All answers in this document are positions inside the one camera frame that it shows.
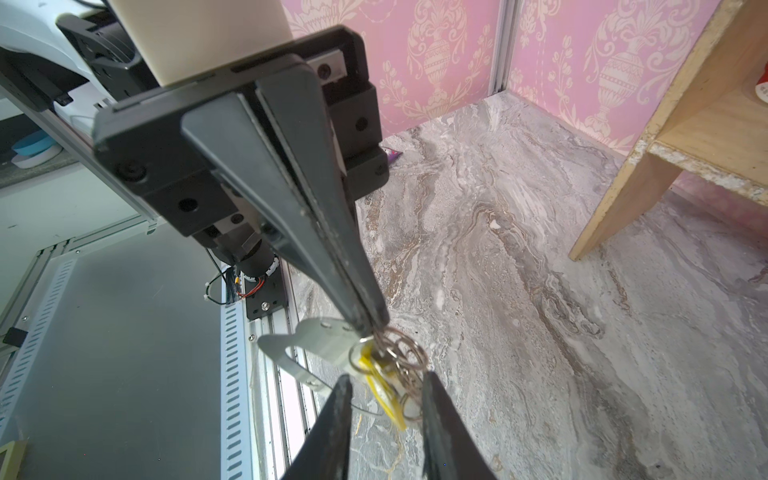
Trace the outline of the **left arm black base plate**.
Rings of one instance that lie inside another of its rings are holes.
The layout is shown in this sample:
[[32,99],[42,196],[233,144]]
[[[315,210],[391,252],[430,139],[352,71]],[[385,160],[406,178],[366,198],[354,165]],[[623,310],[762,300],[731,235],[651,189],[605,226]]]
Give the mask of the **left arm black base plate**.
[[206,253],[217,274],[206,283],[205,300],[218,306],[242,304],[249,321],[288,306],[281,259],[262,240],[238,261],[216,249]]

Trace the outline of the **silver metal keyring bottle opener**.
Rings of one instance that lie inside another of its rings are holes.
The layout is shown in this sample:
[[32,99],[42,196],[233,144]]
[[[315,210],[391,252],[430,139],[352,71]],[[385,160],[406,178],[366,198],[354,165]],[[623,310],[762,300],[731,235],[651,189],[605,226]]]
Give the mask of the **silver metal keyring bottle opener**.
[[[397,369],[396,387],[402,394],[406,425],[420,421],[423,376],[428,370],[429,358],[421,345],[395,327],[389,326],[370,336],[361,337],[346,321],[325,317],[310,318],[299,322],[295,331],[290,334],[264,335],[257,340],[257,344],[275,365],[298,383],[327,397],[331,393],[331,386],[296,360],[295,354],[298,351],[310,353],[369,388],[364,372],[357,364],[361,346],[369,341],[372,341],[379,354],[392,361]],[[373,410],[360,407],[358,411],[372,417],[387,416],[378,402]]]

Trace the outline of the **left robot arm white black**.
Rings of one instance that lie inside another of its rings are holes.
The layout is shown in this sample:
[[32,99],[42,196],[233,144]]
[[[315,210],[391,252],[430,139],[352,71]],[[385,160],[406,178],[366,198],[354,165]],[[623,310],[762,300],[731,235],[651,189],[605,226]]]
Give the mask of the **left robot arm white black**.
[[388,325],[354,213],[389,177],[357,32],[295,36],[278,1],[5,1],[1,85],[222,261],[279,257],[359,335]]

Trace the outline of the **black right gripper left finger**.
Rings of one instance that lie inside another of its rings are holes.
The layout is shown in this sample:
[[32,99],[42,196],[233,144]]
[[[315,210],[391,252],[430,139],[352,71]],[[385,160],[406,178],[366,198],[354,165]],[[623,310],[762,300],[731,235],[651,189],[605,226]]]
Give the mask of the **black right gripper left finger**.
[[288,479],[348,478],[353,386],[348,374],[336,381],[298,455],[283,475]]

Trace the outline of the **purple Fox's candy bag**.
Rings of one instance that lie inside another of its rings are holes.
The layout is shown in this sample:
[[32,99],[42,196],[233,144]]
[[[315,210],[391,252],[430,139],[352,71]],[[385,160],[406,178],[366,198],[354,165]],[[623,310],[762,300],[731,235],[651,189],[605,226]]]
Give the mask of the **purple Fox's candy bag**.
[[391,149],[389,147],[383,147],[383,151],[385,152],[387,156],[387,162],[389,165],[392,165],[394,162],[396,162],[401,156],[402,152],[398,150]]

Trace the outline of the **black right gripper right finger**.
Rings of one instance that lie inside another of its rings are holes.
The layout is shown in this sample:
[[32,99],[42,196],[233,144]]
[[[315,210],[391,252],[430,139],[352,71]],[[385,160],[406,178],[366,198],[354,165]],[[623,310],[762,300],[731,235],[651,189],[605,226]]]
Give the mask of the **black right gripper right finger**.
[[495,479],[437,374],[422,385],[423,474],[427,479]]

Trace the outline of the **small jar red label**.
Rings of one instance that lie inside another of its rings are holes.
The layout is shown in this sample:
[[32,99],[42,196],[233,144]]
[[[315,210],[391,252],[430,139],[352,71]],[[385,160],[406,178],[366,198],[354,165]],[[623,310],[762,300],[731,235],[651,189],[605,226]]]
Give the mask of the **small jar red label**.
[[761,102],[768,103],[768,64],[765,65],[763,73],[756,81],[754,91]]

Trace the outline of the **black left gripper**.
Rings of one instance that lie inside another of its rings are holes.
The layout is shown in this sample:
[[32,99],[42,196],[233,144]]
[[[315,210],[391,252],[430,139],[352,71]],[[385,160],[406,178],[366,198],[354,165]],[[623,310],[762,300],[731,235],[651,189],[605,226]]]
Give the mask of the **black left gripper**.
[[348,203],[389,178],[362,38],[336,26],[96,119],[99,163],[181,235],[260,227],[357,330],[389,324]]

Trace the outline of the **wooden two-tier shelf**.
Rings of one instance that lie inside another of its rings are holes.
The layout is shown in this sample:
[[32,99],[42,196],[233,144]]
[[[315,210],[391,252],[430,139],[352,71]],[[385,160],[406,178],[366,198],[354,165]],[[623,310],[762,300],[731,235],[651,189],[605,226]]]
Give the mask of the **wooden two-tier shelf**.
[[767,4],[722,1],[569,257],[577,261],[651,209],[682,171],[767,203]]

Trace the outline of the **key with yellow tag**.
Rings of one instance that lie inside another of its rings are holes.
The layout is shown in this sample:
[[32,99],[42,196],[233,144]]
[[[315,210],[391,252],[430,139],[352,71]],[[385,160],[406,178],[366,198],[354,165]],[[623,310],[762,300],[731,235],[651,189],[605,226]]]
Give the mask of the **key with yellow tag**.
[[359,368],[379,406],[399,431],[407,428],[402,394],[396,387],[397,369],[392,361],[379,354],[372,341],[364,343],[357,360]]

